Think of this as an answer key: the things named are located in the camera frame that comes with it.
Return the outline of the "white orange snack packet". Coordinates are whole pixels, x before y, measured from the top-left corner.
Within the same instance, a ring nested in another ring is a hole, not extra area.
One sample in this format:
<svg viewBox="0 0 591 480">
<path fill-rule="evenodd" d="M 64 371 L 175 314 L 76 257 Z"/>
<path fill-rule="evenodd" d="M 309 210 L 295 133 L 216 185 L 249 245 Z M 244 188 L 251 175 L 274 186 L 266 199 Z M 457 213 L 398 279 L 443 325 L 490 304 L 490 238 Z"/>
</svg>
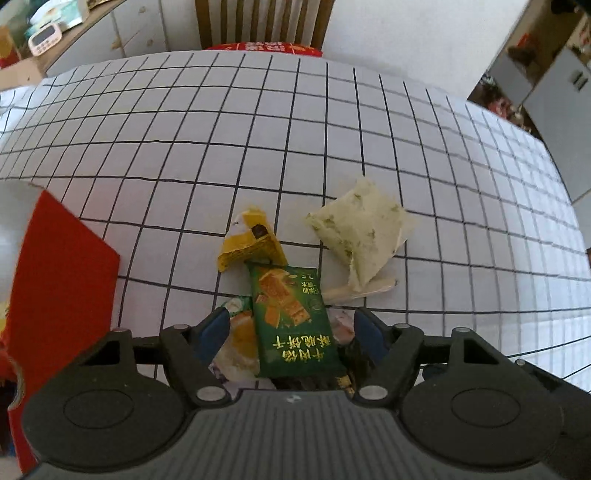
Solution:
<svg viewBox="0 0 591 480">
<path fill-rule="evenodd" d="M 252 312 L 252 298 L 238 296 L 223 304 L 229 313 L 229 334 L 211 363 L 211 371 L 223 383 L 256 380 L 259 345 Z"/>
</svg>

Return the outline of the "green biscuit packet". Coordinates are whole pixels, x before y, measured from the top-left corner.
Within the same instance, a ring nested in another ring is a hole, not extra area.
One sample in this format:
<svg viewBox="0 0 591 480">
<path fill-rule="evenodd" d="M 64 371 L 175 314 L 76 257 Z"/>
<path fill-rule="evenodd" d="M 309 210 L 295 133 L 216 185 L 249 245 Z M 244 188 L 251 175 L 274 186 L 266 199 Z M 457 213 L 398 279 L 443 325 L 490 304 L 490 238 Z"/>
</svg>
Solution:
<svg viewBox="0 0 591 480">
<path fill-rule="evenodd" d="M 247 268 L 260 375 L 284 378 L 341 373 L 318 271 L 252 262 Z"/>
</svg>

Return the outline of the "dark green small packet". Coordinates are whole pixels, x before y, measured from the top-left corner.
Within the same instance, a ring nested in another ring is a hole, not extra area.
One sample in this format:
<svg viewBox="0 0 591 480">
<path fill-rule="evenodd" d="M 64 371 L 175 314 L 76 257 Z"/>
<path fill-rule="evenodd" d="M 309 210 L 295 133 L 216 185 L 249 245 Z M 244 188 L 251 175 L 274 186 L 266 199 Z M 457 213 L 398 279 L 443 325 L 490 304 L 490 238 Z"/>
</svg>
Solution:
<svg viewBox="0 0 591 480">
<path fill-rule="evenodd" d="M 349 398 L 353 398 L 375 370 L 375 363 L 356 339 L 339 345 L 338 354 L 339 369 L 322 380 L 322 387 L 344 391 Z"/>
</svg>

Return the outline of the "pale green-flecked snack bag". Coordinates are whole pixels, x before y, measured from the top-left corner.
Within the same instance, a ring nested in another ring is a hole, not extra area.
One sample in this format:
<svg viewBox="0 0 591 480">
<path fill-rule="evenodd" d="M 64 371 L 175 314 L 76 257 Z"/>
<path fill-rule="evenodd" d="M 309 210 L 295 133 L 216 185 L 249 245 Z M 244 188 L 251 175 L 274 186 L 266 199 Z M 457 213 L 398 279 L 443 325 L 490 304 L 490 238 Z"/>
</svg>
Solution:
<svg viewBox="0 0 591 480">
<path fill-rule="evenodd" d="M 397 279 L 382 271 L 410 237 L 415 219 L 374 181 L 360 177 L 305 221 L 349 270 L 346 284 L 322 290 L 325 302 L 349 302 L 396 286 Z"/>
</svg>

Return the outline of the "pink digital timer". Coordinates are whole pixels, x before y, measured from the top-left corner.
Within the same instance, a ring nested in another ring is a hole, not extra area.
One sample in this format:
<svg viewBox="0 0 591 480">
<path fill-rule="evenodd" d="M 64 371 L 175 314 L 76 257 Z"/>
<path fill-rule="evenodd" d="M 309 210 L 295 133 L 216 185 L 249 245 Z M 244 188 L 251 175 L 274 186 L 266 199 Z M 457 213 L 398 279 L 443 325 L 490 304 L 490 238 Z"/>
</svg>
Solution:
<svg viewBox="0 0 591 480">
<path fill-rule="evenodd" d="M 47 23 L 28 38 L 28 47 L 34 57 L 39 57 L 56 46 L 62 39 L 62 31 L 57 23 Z"/>
</svg>

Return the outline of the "yellow snack packet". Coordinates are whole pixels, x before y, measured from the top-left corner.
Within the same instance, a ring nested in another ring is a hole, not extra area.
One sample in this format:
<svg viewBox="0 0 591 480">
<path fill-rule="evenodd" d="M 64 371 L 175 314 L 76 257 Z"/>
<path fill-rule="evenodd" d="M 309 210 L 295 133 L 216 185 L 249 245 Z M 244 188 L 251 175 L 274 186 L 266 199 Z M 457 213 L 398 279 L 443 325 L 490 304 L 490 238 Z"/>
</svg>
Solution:
<svg viewBox="0 0 591 480">
<path fill-rule="evenodd" d="M 224 272 L 245 262 L 287 266 L 286 254 L 267 222 L 266 212 L 256 207 L 240 212 L 232 220 L 217 256 L 217 268 Z"/>
</svg>

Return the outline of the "wooden chair behind table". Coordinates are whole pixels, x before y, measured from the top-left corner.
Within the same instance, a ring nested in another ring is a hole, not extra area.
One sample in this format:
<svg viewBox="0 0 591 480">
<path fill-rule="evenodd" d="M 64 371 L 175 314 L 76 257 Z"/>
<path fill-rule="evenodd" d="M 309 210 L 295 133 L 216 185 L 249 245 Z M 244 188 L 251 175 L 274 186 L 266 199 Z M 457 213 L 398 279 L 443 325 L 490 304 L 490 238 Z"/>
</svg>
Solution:
<svg viewBox="0 0 591 480">
<path fill-rule="evenodd" d="M 332 1 L 196 1 L 200 46 L 291 43 L 321 50 Z"/>
</svg>

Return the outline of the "red chair cushion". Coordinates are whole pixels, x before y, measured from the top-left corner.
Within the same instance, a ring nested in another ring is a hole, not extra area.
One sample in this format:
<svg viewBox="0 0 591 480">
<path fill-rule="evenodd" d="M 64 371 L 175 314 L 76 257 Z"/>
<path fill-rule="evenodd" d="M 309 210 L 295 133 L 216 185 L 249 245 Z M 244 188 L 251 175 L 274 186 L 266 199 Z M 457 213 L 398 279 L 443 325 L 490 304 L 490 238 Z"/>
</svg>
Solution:
<svg viewBox="0 0 591 480">
<path fill-rule="evenodd" d="M 284 53 L 290 55 L 301 55 L 310 57 L 322 57 L 322 51 L 290 42 L 238 42 L 226 43 L 209 47 L 210 50 L 221 51 L 246 51 L 246 52 L 267 52 Z"/>
</svg>

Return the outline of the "grey wall cabinet unit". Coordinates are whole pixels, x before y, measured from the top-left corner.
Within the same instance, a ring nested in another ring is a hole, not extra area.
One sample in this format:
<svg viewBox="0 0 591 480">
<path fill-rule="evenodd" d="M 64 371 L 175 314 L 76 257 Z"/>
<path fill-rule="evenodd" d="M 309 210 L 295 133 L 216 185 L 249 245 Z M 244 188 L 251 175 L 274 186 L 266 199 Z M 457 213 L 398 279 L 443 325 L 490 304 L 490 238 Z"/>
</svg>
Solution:
<svg viewBox="0 0 591 480">
<path fill-rule="evenodd" d="M 590 248 L 590 3 L 531 1 L 469 99 L 546 145 Z"/>
</svg>

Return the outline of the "white black grid tablecloth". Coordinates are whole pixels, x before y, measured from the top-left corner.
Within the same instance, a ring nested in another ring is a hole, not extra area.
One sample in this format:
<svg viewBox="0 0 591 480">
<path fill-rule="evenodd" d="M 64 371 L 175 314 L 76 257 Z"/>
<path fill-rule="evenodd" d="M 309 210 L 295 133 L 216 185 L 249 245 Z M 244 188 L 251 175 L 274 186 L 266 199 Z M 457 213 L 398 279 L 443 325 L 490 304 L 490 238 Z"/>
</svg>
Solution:
<svg viewBox="0 0 591 480">
<path fill-rule="evenodd" d="M 2 94 L 1 177 L 47 188 L 119 253 L 112 322 L 138 336 L 249 293 L 245 270 L 216 268 L 249 207 L 291 264 L 344 282 L 305 218 L 367 177 L 416 224 L 387 266 L 396 287 L 363 305 L 590 386 L 590 268 L 551 155 L 437 89 L 284 54 L 84 65 Z"/>
</svg>

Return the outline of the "wooden side cabinet with drawers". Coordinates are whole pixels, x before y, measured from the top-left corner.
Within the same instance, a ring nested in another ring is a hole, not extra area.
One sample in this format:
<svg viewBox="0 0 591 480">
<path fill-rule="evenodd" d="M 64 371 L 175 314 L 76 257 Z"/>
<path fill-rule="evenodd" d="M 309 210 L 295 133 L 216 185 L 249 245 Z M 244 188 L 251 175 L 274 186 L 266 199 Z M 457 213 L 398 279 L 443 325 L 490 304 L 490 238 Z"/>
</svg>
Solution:
<svg viewBox="0 0 591 480">
<path fill-rule="evenodd" d="M 48 52 L 2 70 L 1 89 L 36 85 L 81 65 L 200 48 L 193 1 L 108 1 Z"/>
</svg>

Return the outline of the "red and white cardboard box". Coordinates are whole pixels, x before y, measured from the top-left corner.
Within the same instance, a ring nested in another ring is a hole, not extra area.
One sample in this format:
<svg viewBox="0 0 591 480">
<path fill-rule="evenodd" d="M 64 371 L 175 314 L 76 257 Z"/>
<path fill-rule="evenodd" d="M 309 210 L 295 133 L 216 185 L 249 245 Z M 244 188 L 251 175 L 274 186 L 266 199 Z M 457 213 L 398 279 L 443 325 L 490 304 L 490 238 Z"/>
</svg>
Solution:
<svg viewBox="0 0 591 480">
<path fill-rule="evenodd" d="M 111 328 L 118 254 L 47 190 L 1 184 L 1 377 L 22 472 L 36 464 L 21 419 L 29 399 Z"/>
</svg>

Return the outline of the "purple snack packet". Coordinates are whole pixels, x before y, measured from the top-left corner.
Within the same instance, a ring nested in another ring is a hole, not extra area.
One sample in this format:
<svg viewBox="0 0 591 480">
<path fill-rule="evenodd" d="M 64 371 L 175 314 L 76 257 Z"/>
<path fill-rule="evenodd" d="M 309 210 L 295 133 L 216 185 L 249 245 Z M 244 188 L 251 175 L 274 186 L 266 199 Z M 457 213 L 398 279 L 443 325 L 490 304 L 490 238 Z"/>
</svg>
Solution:
<svg viewBox="0 0 591 480">
<path fill-rule="evenodd" d="M 341 308 L 328 309 L 329 324 L 332 329 L 332 337 L 338 345 L 348 345 L 355 338 L 353 317 L 348 311 Z"/>
</svg>

